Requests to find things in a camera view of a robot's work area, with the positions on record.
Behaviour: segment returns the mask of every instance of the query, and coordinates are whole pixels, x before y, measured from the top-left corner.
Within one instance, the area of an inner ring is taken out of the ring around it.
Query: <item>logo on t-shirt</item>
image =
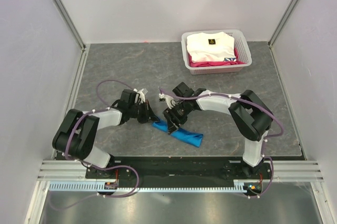
[[[236,62],[236,58],[233,57],[225,57],[223,60],[227,62]]]
[[[215,44],[215,39],[209,39],[209,44]]]

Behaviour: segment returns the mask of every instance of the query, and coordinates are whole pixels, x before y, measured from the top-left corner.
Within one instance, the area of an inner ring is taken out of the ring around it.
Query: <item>pink garment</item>
[[[189,61],[191,67],[208,67],[208,66],[224,66],[224,65],[244,65],[246,63],[239,61],[239,52],[234,48],[234,54],[236,56],[236,61],[218,61],[218,62],[192,62],[192,57],[189,55]]]

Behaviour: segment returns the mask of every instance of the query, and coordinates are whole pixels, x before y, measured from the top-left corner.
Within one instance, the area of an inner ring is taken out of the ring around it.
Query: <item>folded white t-shirt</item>
[[[225,32],[189,35],[187,37],[187,51],[194,63],[236,61],[234,38]]]

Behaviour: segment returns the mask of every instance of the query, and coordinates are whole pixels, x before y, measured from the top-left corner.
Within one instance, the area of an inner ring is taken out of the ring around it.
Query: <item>folded clothes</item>
[[[234,37],[225,32],[189,35],[187,52],[191,55],[193,63],[236,61]]]
[[[194,63],[192,62],[192,57],[189,54],[189,60],[190,60],[190,66],[191,67],[208,67],[208,66],[224,66],[224,65],[244,65],[245,63],[239,60],[239,52],[236,48],[234,48],[234,55],[236,58],[236,61],[217,61],[217,62],[199,62]]]
[[[162,120],[159,121],[158,123],[152,123],[152,126],[167,133],[167,123]],[[189,132],[182,128],[173,132],[171,136],[187,144],[191,144],[195,147],[200,147],[202,138],[204,137],[203,134]]]

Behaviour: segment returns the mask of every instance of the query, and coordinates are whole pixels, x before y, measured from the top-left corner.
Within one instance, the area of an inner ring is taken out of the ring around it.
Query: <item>black mounting plate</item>
[[[236,179],[270,179],[270,165],[266,162],[250,177],[242,171],[246,165],[241,157],[115,157],[116,165],[133,167],[140,176],[139,187],[233,187]],[[87,170],[87,179],[113,179],[115,172]],[[134,187],[136,175],[127,169],[118,169],[120,187]]]

